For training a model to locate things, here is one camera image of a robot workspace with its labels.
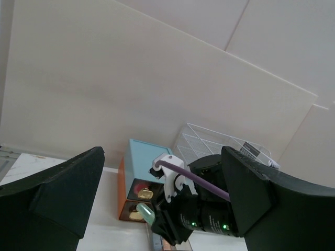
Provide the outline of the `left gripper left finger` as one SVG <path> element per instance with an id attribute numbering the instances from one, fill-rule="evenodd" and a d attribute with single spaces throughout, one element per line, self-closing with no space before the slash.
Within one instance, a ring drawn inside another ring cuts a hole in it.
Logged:
<path id="1" fill-rule="evenodd" d="M 59 165 L 1 185 L 1 250 L 76 250 L 105 162 L 96 146 Z"/>

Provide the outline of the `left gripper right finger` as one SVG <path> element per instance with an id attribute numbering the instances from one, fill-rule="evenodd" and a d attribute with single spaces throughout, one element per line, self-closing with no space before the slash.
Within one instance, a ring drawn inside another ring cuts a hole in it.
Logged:
<path id="1" fill-rule="evenodd" d="M 334 189 L 260 164 L 231 147 L 222 171 L 248 250 L 334 250 Z"/>

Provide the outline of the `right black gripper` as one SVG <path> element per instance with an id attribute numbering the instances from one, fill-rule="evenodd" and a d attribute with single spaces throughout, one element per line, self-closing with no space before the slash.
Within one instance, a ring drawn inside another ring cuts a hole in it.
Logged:
<path id="1" fill-rule="evenodd" d="M 182 190 L 173 196 L 171 202 L 167 202 L 164 189 L 151 200 L 154 212 L 154 221 L 151 224 L 153 233 L 160 235 L 170 245 L 181 244 L 188 240 L 193 232 L 190 226 L 182 223 L 181 214 L 186 211 L 197 211 L 197 195 L 193 195 L 188 185 L 183 185 Z"/>

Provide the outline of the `green chalk stick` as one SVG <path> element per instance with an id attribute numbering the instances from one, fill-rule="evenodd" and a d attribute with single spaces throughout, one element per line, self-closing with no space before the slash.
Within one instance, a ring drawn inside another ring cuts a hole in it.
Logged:
<path id="1" fill-rule="evenodd" d="M 148 225 L 152 226 L 155 220 L 155 213 L 153 212 L 153 210 L 150 209 L 149 206 L 146 205 L 145 203 L 137 204 L 136 210 L 142 215 L 144 221 Z"/>

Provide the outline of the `teal mini drawer chest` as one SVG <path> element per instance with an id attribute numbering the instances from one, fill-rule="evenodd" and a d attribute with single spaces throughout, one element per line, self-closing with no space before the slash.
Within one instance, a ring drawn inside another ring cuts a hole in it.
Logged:
<path id="1" fill-rule="evenodd" d="M 136 210 L 139 203 L 150 209 L 151 199 L 155 198 L 164 185 L 164 179 L 157 179 L 149 173 L 152 162 L 159 155 L 172 154 L 168 147 L 134 139 L 128 141 L 126 151 L 118 168 L 118 219 L 121 221 L 144 222 Z M 142 189 L 136 196 L 133 187 L 137 182 L 146 182 L 149 189 Z"/>

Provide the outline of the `pink cap bottle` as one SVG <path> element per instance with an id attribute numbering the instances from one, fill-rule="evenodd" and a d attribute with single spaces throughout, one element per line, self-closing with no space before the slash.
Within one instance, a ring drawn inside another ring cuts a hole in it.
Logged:
<path id="1" fill-rule="evenodd" d="M 142 189 L 149 189 L 146 182 L 137 182 L 133 187 L 133 193 L 137 196 Z"/>

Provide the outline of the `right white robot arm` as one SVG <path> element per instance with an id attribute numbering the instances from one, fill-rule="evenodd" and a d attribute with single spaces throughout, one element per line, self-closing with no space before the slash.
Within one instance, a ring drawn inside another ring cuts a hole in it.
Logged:
<path id="1" fill-rule="evenodd" d="M 151 200 L 153 233 L 171 245 L 186 242 L 194 231 L 239 236 L 219 154 L 188 165 L 175 155 L 161 154 L 150 174 L 165 179 Z"/>

